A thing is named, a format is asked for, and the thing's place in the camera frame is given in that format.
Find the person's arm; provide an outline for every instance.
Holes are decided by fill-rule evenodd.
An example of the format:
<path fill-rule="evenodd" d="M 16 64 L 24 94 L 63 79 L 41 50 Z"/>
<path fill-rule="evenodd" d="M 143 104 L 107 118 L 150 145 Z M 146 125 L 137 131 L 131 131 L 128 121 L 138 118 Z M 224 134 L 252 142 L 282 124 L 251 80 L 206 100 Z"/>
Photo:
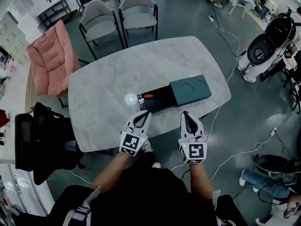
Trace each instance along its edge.
<path fill-rule="evenodd" d="M 287 203 L 286 212 L 289 213 L 292 207 L 294 207 L 298 202 L 301 202 L 301 195 L 291 196 Z"/>
<path fill-rule="evenodd" d="M 190 164 L 190 185 L 191 192 L 200 199 L 212 199 L 214 186 L 202 163 Z"/>
<path fill-rule="evenodd" d="M 101 192 L 110 191 L 120 180 L 123 171 L 128 167 L 131 156 L 118 153 L 110 164 L 97 176 L 91 184 L 91 188 L 96 189 L 101 186 Z"/>

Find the red object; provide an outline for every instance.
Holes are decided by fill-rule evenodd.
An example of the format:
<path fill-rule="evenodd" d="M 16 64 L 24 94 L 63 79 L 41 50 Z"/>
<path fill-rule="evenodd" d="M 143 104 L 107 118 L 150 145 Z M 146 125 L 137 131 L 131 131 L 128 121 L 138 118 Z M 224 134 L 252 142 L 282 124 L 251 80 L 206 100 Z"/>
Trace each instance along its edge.
<path fill-rule="evenodd" d="M 9 123 L 9 119 L 5 114 L 5 111 L 0 109 L 0 128 L 5 126 L 7 123 Z"/>
<path fill-rule="evenodd" d="M 144 95 L 144 99 L 153 99 L 154 95 Z"/>

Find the black shelf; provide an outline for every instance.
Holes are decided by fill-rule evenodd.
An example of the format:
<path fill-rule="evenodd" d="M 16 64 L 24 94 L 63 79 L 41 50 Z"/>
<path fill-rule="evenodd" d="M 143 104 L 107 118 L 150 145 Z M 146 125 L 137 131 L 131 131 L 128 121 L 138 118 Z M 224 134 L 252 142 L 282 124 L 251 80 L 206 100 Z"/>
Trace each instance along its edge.
<path fill-rule="evenodd" d="M 50 16 L 45 15 L 46 18 L 44 19 L 44 22 L 50 21 L 53 17 L 57 16 L 61 12 L 65 12 L 67 9 L 68 9 L 68 7 L 63 7 L 57 11 L 54 11 L 54 13 L 51 14 Z"/>

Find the teal box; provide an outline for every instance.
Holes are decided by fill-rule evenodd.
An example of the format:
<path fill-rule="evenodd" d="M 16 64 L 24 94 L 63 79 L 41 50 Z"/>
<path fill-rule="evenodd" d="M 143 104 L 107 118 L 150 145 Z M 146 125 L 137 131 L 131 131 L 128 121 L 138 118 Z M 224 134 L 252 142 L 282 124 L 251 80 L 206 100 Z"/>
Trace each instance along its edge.
<path fill-rule="evenodd" d="M 211 96 L 210 88 L 204 75 L 189 77 L 170 82 L 177 105 L 187 105 Z"/>

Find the white robot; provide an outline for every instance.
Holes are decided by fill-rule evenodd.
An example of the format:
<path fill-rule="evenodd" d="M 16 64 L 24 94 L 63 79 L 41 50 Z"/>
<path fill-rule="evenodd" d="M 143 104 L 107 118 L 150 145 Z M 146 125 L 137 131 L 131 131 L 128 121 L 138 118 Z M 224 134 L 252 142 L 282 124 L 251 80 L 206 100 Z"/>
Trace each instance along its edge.
<path fill-rule="evenodd" d="M 140 111 L 129 117 L 121 132 L 119 151 L 136 156 L 147 140 L 147 129 L 151 121 L 150 111 Z M 181 114 L 181 138 L 178 149 L 184 163 L 202 163 L 206 159 L 207 143 L 204 142 L 203 124 L 187 111 Z"/>

